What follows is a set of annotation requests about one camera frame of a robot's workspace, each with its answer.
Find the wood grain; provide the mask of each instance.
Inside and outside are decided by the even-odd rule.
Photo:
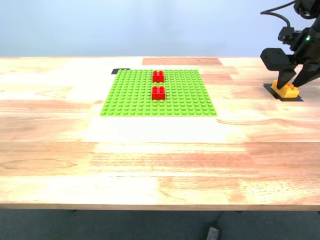
[[[198,69],[218,116],[99,117],[113,68]],[[276,78],[254,57],[0,58],[0,208],[320,211],[320,82],[281,102]]]
[[[215,57],[146,57],[142,65],[200,65],[221,66],[221,62]]]

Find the yellow lego brick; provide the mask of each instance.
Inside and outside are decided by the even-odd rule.
[[[299,95],[300,90],[292,83],[288,82],[281,89],[277,89],[278,80],[274,80],[272,89],[279,94],[282,98],[296,98]]]

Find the lego brick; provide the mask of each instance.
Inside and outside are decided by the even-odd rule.
[[[198,70],[163,73],[165,82],[153,82],[153,70],[119,70],[100,116],[217,116]],[[165,100],[152,100],[152,87],[164,87]]]
[[[272,88],[271,83],[264,83],[263,87],[277,100],[281,102],[303,102],[303,99],[298,95],[297,97],[281,97],[275,90]]]
[[[165,75],[163,71],[154,71],[152,73],[152,82],[153,83],[164,83]]]
[[[115,68],[112,70],[111,74],[117,74],[119,70],[130,70],[130,68]]]
[[[154,86],[152,88],[151,99],[152,100],[165,100],[166,99],[166,92],[163,86],[157,87]]]
[[[278,80],[274,80],[272,83],[272,89],[279,94],[282,98],[296,98],[299,95],[300,90],[292,83],[287,82],[281,89],[277,89]]]

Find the red lego brick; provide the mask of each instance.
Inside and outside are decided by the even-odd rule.
[[[152,100],[166,100],[165,87],[164,86],[161,86],[161,87],[154,86],[152,88],[151,99]]]
[[[152,82],[153,83],[164,83],[165,75],[163,71],[154,71],[152,73]]]

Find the floor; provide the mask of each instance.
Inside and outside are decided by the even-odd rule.
[[[0,210],[1,240],[205,240],[217,211]],[[320,240],[317,212],[225,211],[221,240]]]

